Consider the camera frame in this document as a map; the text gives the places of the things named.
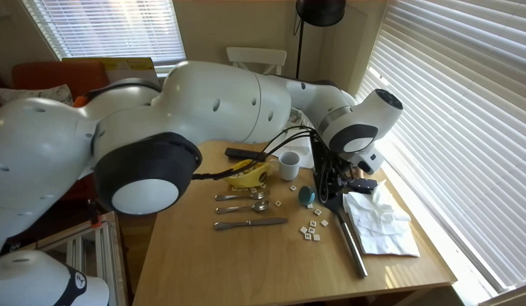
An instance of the black lamp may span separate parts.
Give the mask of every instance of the black lamp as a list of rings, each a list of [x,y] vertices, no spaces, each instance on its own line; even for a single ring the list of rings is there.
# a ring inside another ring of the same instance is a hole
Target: black lamp
[[[338,23],[344,17],[346,0],[297,0],[295,4],[300,17],[299,48],[297,51],[297,73],[299,78],[299,64],[301,48],[303,46],[304,23],[316,27],[329,27]]]

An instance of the window blind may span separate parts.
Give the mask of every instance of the window blind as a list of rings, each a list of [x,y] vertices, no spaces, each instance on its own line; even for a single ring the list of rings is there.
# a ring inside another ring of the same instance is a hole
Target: window blind
[[[23,0],[58,58],[185,60],[171,0]]]
[[[526,0],[391,0],[356,95],[380,151],[498,291],[526,281]]]

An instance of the knife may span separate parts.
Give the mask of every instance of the knife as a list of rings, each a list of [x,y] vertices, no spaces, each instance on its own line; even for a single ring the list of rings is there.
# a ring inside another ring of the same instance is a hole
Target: knife
[[[214,223],[215,230],[228,229],[232,227],[241,227],[244,225],[270,225],[270,224],[280,224],[286,223],[288,219],[286,218],[263,218],[251,221],[244,222],[216,222]]]

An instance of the pillow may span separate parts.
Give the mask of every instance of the pillow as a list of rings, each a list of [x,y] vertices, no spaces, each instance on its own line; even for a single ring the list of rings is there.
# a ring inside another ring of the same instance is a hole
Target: pillow
[[[73,104],[71,90],[68,89],[66,84],[50,89],[37,89],[35,91],[28,91],[26,89],[0,88],[0,103],[2,105],[14,101],[15,99],[32,97],[54,99],[55,101],[59,101],[68,106],[72,106]]]

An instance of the white cup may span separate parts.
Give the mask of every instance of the white cup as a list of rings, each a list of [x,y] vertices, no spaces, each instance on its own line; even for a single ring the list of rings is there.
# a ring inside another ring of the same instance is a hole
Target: white cup
[[[278,172],[282,179],[291,181],[299,174],[300,157],[295,152],[284,152],[278,157]]]

